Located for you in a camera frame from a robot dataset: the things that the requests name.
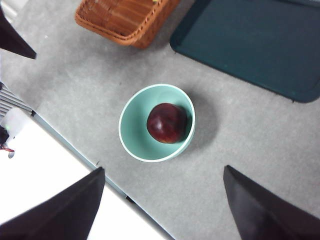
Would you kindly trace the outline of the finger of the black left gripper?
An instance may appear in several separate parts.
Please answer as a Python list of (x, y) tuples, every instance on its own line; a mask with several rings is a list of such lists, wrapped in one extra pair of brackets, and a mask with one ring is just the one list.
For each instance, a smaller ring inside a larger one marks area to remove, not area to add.
[(0, 48), (30, 59), (36, 59), (37, 56), (37, 53), (6, 19), (2, 7), (0, 8)]

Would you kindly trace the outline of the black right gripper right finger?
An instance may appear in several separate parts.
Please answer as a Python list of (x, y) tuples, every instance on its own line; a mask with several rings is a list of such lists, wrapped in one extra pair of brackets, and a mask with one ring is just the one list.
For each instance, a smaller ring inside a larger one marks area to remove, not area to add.
[(230, 165), (223, 170), (228, 205), (243, 240), (318, 240), (320, 220)]

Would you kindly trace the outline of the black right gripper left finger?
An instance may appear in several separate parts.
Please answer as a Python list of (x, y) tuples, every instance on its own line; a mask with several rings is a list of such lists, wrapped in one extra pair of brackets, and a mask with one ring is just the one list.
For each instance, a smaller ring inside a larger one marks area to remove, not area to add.
[(1, 224), (2, 240), (85, 240), (100, 207), (105, 170), (92, 171), (47, 201)]

